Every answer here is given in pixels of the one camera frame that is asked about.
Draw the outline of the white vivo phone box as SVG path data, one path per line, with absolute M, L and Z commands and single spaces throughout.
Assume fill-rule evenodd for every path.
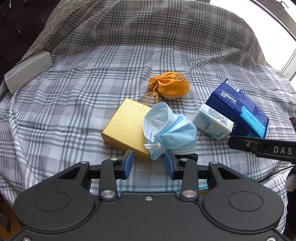
M 13 94 L 52 65 L 51 54 L 46 51 L 40 51 L 22 61 L 4 75 L 9 92 Z

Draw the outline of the grey plaid bed sheet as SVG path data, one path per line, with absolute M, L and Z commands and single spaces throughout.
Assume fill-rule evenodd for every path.
M 80 161 L 121 155 L 101 132 L 126 99 L 144 100 L 149 78 L 184 75 L 190 91 L 169 101 L 191 116 L 225 79 L 269 117 L 267 137 L 295 140 L 295 90 L 266 61 L 252 28 L 198 1 L 58 4 L 29 53 L 53 66 L 16 93 L 1 84 L 1 195 L 18 195 Z

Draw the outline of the blue face mask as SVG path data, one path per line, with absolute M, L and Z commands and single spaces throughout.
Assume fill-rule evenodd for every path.
M 196 126 L 184 115 L 175 114 L 165 103 L 153 106 L 143 121 L 144 147 L 152 160 L 166 150 L 175 155 L 194 154 L 197 141 Z

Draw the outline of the orange drawstring pouch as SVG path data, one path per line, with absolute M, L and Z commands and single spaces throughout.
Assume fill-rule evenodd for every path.
M 143 97 L 148 97 L 144 104 L 155 98 L 156 104 L 159 102 L 159 96 L 173 100 L 185 96 L 190 91 L 189 80 L 181 73 L 170 71 L 161 75 L 156 75 L 149 79 L 147 84 L 149 92 Z

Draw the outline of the white small tissue pack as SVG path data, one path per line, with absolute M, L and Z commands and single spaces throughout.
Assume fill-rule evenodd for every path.
M 204 103 L 197 111 L 192 123 L 217 141 L 231 134 L 234 126 L 233 121 Z

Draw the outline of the blue tissue pack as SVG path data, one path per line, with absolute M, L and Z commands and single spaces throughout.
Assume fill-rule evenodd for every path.
M 234 122 L 232 136 L 265 138 L 269 118 L 243 91 L 226 79 L 206 104 Z

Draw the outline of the gold cardboard box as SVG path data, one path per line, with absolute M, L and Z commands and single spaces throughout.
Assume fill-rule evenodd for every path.
M 148 162 L 143 122 L 150 110 L 149 106 L 126 98 L 102 131 L 104 142 L 123 152 L 132 150 L 135 158 Z

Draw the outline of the teal gold metal tin tray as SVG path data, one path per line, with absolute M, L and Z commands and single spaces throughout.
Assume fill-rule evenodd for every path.
M 199 186 L 199 195 L 200 196 L 206 195 L 209 191 L 210 191 L 210 188 L 207 184 L 204 183 L 201 186 Z

